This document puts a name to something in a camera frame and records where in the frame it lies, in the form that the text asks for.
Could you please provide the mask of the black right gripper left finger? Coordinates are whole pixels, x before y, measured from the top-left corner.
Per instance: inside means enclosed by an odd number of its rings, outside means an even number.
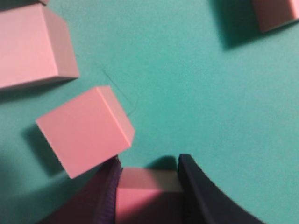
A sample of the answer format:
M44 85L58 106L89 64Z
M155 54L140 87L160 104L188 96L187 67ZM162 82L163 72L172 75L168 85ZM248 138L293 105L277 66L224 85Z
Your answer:
M114 224L116 188L121 162L115 156L104 162L88 183L40 224Z

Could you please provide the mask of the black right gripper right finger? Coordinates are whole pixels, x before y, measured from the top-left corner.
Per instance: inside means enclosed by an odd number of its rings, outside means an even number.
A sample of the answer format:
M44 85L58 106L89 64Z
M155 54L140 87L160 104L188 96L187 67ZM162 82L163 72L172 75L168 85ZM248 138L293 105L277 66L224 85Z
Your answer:
M179 155L178 177L184 190L183 223L263 223L224 194L208 178L191 155Z

